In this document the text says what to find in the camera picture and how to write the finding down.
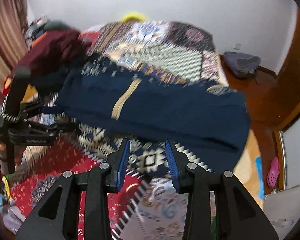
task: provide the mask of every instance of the silver screw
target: silver screw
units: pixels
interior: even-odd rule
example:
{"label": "silver screw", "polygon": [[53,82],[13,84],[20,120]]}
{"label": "silver screw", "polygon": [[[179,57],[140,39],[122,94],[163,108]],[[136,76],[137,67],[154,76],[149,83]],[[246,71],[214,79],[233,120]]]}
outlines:
{"label": "silver screw", "polygon": [[231,178],[233,176],[233,173],[231,171],[225,171],[223,173],[227,178]]}
{"label": "silver screw", "polygon": [[64,176],[65,178],[69,178],[71,175],[72,175],[72,172],[71,172],[71,171],[65,171],[65,172],[63,173],[63,176]]}
{"label": "silver screw", "polygon": [[105,170],[109,167],[109,164],[108,163],[100,163],[99,167],[100,167],[100,169]]}
{"label": "silver screw", "polygon": [[188,163],[188,164],[187,164],[187,167],[188,167],[189,169],[193,170],[193,169],[195,169],[195,168],[197,167],[197,164],[195,164],[195,163]]}

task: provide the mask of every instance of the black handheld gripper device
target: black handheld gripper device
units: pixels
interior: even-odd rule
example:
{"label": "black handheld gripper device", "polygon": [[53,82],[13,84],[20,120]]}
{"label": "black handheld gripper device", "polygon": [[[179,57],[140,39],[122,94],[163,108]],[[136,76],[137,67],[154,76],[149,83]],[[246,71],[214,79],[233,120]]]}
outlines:
{"label": "black handheld gripper device", "polygon": [[129,156],[130,142],[123,139],[119,150],[91,171],[65,171],[22,223],[15,240],[77,239],[82,191],[86,191],[84,238],[112,239],[107,194],[120,191]]}
{"label": "black handheld gripper device", "polygon": [[214,191],[217,239],[277,240],[278,235],[259,205],[231,171],[216,174],[191,163],[166,141],[167,161],[173,187],[189,193],[183,240],[210,240],[210,191]]}
{"label": "black handheld gripper device", "polygon": [[13,76],[9,93],[0,106],[0,141],[6,145],[0,151],[0,169],[3,175],[15,171],[14,153],[19,145],[52,146],[59,133],[76,130],[73,122],[43,125],[29,120],[41,113],[43,104],[22,103],[31,78],[29,68],[18,68]]}

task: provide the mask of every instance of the red patterned fabric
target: red patterned fabric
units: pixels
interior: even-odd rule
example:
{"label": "red patterned fabric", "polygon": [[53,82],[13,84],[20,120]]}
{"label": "red patterned fabric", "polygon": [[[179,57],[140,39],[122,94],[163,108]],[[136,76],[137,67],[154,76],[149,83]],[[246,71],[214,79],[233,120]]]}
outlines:
{"label": "red patterned fabric", "polygon": [[[28,216],[35,204],[41,199],[44,193],[50,188],[58,176],[64,171],[73,171],[75,174],[90,171],[98,165],[88,155],[74,147],[63,138],[59,138],[45,155],[40,158],[32,168],[29,176],[19,182],[13,189],[11,195],[21,212]],[[124,185],[119,194],[108,194],[109,219],[112,229],[119,223],[122,212],[127,210],[130,199],[134,197],[142,179],[137,176],[126,175]],[[78,240],[83,240],[84,235],[84,202],[85,192],[81,195]]]}

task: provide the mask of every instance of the patterned blanket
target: patterned blanket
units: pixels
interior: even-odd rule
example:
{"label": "patterned blanket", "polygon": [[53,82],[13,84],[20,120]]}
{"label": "patterned blanket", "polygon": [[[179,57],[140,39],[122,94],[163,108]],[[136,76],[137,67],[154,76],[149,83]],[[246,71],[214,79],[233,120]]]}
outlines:
{"label": "patterned blanket", "polygon": [[[156,70],[161,69],[154,77],[163,82],[178,76],[187,82],[208,79],[227,86],[212,35],[192,25],[154,21],[117,22],[91,27],[84,31],[80,38],[93,42],[89,54],[101,53],[122,67],[136,70],[146,65]],[[44,115],[40,122],[51,123],[53,118]],[[79,138],[59,138],[53,147],[28,147],[22,165],[9,178],[11,189],[1,186],[3,188],[0,192],[3,194],[0,193],[0,198],[7,199],[11,207],[18,207],[21,213],[27,216],[63,171],[72,170],[79,173],[90,170],[115,151],[122,139],[117,136],[111,138],[109,143],[109,138],[104,140],[102,128],[81,124],[80,129],[83,135]],[[161,152],[158,150],[163,150],[160,142],[154,147],[152,142],[129,139],[132,149],[143,151],[145,156],[157,155],[157,165],[164,165],[165,161],[160,160]],[[204,160],[197,160],[195,153],[189,152],[181,145],[177,147],[179,151],[185,152],[191,161],[199,163],[206,170],[209,169],[209,164],[204,163]],[[113,238],[181,239],[187,195],[177,194],[168,176],[152,179],[148,177],[144,162],[142,164],[142,159],[134,160],[134,154],[129,161],[140,163],[143,169],[131,165],[132,169],[127,172],[121,192],[108,195]],[[234,173],[262,208],[261,157],[252,130]],[[215,229],[213,193],[210,194],[210,199],[212,229]],[[84,194],[80,205],[79,239],[83,239],[84,236],[83,212]],[[0,217],[6,217],[2,221],[5,221],[5,226],[14,233],[24,220],[23,215],[18,216],[19,222],[15,222],[14,217],[14,223],[11,224],[8,212],[0,209]]]}

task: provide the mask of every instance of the pink clog shoe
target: pink clog shoe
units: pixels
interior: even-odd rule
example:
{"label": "pink clog shoe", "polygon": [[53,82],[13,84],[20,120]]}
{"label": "pink clog shoe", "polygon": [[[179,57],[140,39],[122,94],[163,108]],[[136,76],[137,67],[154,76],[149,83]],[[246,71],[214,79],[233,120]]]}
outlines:
{"label": "pink clog shoe", "polygon": [[275,183],[277,182],[279,174],[280,174],[279,159],[275,157],[271,162],[270,170],[267,176],[267,183],[270,188],[275,187]]}

